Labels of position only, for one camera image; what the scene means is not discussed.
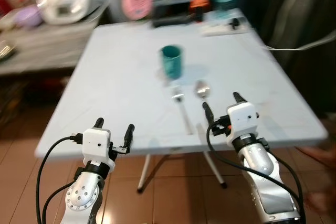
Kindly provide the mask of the steel spoon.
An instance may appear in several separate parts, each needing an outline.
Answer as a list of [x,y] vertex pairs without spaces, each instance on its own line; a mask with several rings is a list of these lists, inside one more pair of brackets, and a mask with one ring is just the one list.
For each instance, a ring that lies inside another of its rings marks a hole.
[[195,83],[195,92],[197,96],[202,100],[202,106],[204,110],[211,111],[211,107],[209,107],[209,104],[207,102],[207,98],[209,96],[209,93],[211,92],[211,87],[206,83],[204,80],[198,80]]

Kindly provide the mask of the steel fork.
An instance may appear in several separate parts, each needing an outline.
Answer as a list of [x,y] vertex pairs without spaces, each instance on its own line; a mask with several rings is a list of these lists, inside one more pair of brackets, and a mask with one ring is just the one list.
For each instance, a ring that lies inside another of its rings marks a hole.
[[186,128],[186,132],[188,135],[193,135],[194,134],[194,130],[192,128],[192,125],[191,125],[191,122],[188,118],[188,115],[187,115],[187,111],[185,109],[185,106],[183,104],[183,97],[184,97],[184,94],[180,88],[179,85],[172,85],[171,86],[171,91],[173,93],[173,100],[175,100],[178,104],[178,107],[180,109],[180,114],[183,118],[183,122],[185,124],[185,128]]

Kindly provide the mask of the white folding table leg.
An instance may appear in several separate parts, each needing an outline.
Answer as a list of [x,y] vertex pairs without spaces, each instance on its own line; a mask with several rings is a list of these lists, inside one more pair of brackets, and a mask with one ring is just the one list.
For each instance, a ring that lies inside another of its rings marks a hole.
[[141,194],[144,191],[144,184],[145,181],[147,179],[148,176],[148,171],[149,171],[149,167],[152,164],[152,155],[147,154],[145,155],[145,159],[144,159],[144,164],[142,166],[142,172],[141,172],[141,176],[139,178],[139,183],[138,183],[138,187],[137,187],[137,193]]
[[216,176],[216,179],[218,183],[220,184],[221,188],[226,189],[228,185],[223,179],[223,176],[221,176],[220,171],[218,170],[215,162],[213,161],[211,157],[211,153],[209,152],[208,145],[206,143],[206,137],[205,137],[205,127],[202,124],[197,124],[195,126],[195,130],[197,131],[200,142],[202,142],[202,145],[204,145],[203,155],[204,155],[204,158],[207,164],[209,165],[209,168],[211,169],[214,176]]

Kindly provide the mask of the teal plastic cup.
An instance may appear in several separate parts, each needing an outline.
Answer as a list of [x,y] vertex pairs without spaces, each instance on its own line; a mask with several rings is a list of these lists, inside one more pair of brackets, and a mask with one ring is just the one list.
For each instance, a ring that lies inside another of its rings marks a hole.
[[177,80],[182,76],[182,49],[176,45],[162,47],[160,57],[165,76]]

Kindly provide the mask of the white power strip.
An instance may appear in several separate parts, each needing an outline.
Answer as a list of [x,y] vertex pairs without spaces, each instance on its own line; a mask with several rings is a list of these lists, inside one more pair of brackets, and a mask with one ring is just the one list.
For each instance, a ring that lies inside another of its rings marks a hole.
[[205,22],[199,32],[202,36],[221,36],[238,33],[247,33],[254,30],[245,17],[233,17],[228,19],[216,19]]

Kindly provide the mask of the teal container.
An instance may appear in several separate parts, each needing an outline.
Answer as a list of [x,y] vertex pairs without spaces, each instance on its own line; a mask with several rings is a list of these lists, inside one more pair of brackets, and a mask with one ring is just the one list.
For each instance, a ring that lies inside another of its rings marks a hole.
[[237,6],[236,0],[214,0],[214,10],[217,18],[226,19],[230,11]]

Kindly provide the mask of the flat black device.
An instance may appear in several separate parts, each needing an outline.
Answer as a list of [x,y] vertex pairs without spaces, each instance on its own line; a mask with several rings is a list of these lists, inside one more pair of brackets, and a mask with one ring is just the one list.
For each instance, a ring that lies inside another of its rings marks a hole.
[[165,18],[156,18],[151,20],[151,24],[154,28],[172,25],[188,25],[190,23],[203,22],[203,18],[195,18],[194,16],[170,16]]

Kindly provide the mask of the person bare foot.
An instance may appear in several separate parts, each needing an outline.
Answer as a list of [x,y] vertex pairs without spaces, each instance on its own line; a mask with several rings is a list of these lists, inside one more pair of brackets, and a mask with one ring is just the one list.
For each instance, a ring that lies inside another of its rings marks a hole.
[[331,147],[328,150],[319,147],[296,147],[296,149],[329,169],[335,169],[336,167],[336,153],[334,147]]
[[313,192],[305,197],[306,205],[321,215],[336,214],[335,192]]

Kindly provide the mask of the orange and black device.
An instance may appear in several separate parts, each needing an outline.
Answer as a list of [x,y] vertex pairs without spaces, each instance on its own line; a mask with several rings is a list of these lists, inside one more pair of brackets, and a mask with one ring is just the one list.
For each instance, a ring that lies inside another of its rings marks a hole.
[[189,3],[189,11],[192,20],[201,23],[204,20],[204,14],[209,11],[211,2],[209,0],[192,0]]

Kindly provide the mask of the dark grey curtain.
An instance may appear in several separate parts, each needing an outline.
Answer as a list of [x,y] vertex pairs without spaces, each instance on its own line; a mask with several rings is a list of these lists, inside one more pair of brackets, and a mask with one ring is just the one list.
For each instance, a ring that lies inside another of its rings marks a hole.
[[270,0],[262,37],[310,109],[336,112],[335,0]]

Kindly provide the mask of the purple plastic bowl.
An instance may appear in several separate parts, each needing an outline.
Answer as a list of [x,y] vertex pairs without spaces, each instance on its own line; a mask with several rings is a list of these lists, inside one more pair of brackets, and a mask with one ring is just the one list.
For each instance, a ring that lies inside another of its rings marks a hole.
[[17,27],[33,29],[43,23],[40,8],[36,5],[22,7],[16,10],[14,23]]

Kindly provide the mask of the round pink object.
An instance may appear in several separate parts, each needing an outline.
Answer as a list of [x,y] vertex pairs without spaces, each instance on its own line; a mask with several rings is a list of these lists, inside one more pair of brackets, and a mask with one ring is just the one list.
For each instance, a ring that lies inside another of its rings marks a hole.
[[139,20],[149,15],[153,0],[121,0],[121,6],[127,19]]

